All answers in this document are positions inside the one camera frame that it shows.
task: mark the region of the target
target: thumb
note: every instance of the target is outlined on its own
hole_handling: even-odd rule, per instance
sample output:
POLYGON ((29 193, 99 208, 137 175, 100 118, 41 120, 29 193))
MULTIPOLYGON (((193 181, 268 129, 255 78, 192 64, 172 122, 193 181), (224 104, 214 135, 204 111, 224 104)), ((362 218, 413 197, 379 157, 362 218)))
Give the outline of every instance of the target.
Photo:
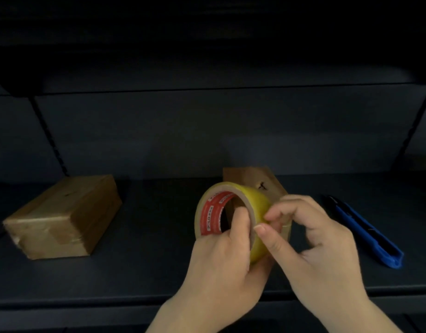
POLYGON ((287 278, 290 278, 291 274, 302 265, 301 257, 269 224, 260 223, 254 227, 254 230, 281 266, 287 278))

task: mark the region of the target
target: hand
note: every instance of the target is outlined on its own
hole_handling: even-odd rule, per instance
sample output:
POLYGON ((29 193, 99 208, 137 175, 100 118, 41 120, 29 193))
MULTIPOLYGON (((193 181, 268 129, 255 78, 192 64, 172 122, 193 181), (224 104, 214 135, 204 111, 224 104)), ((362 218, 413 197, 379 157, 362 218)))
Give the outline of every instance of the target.
POLYGON ((160 309, 149 332, 218 332, 258 302, 271 256, 250 266, 250 218, 235 210, 231 229, 196 240, 184 283, 160 309))
POLYGON ((398 332, 367 297, 351 231, 329 218, 311 197, 285 196, 265 218, 278 222, 286 214, 306 227, 311 249, 295 252, 269 224, 258 224, 255 231, 299 301, 332 332, 398 332))

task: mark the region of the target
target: roll of yellow packing tape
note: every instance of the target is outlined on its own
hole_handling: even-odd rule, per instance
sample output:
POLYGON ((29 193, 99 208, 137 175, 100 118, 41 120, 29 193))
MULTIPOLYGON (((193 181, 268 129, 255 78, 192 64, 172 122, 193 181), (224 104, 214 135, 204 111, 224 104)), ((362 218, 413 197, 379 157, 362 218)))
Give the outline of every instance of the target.
POLYGON ((208 189, 196 208, 194 233, 196 238, 210 234, 221 234, 221 214, 225 205, 234 197, 240 198, 250 215, 250 263, 256 262, 268 251, 253 227, 266 222, 264 215, 271 207, 268 198, 257 189, 232 182, 221 182, 208 189))

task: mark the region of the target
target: brown box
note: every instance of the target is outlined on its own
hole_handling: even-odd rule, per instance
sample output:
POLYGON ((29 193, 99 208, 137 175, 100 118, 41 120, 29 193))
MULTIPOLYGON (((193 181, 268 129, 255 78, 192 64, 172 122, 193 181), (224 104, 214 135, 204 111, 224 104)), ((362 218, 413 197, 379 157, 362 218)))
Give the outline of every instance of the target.
MULTIPOLYGON (((256 188, 263 193, 271 203, 275 203, 279 201, 282 196, 287 195, 287 191, 268 167, 226 167, 222 170, 222 179, 239 185, 256 188)), ((238 197, 234 197, 230 203, 226 204, 225 212, 229 222, 231 222, 233 218, 235 209, 241 206, 243 206, 243 202, 238 197)), ((282 217, 282 222, 281 236, 288 241, 290 239, 292 220, 288 215, 284 215, 282 217)))
POLYGON ((122 205, 112 175, 64 178, 4 220, 30 259, 89 255, 122 205))

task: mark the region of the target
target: blue utility knife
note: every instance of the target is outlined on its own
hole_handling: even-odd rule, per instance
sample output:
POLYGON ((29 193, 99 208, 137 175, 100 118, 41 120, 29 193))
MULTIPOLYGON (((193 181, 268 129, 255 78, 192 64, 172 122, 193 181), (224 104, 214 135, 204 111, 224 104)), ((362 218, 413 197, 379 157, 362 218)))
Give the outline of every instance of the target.
POLYGON ((401 268, 404 252, 398 249, 386 236, 365 220, 347 203, 327 195, 327 202, 343 218, 348 228, 359 235, 371 248, 374 255, 390 268, 401 268))

